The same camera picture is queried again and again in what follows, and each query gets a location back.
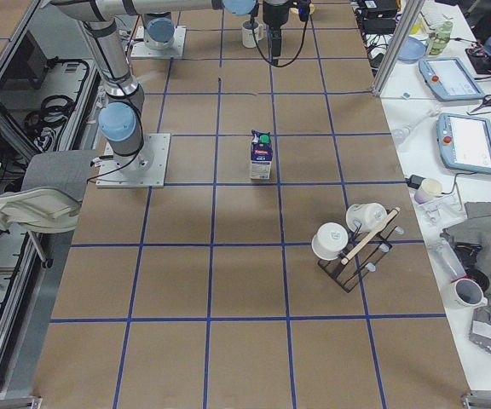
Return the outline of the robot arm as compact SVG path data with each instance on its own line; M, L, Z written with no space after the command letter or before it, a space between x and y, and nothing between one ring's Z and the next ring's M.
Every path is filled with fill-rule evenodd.
M175 26L171 12L142 15L144 43L149 49L168 49L174 41Z
M269 64L278 65L281 27L289 10L309 17L309 3L299 1L53 1L63 14L78 21L91 54L103 78L108 105L101 109L99 127L113 150L115 171L120 175L142 174L153 164L154 152L147 145L142 128L144 91L131 72L122 48L115 17L139 16L144 26L144 42L150 49L168 49L174 43L174 11L226 9L231 14L249 15L254 29L259 8L268 29Z

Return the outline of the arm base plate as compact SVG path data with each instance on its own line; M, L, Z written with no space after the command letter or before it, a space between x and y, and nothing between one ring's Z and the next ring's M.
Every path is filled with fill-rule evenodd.
M186 27L177 26L173 38L168 42L158 42L144 33L144 27L136 30L130 57L132 59L181 59L183 57Z
M169 133L146 133L142 150L122 169L130 158L114 155L107 142L104 154L113 157L101 162L95 184L99 188L163 187L169 151Z

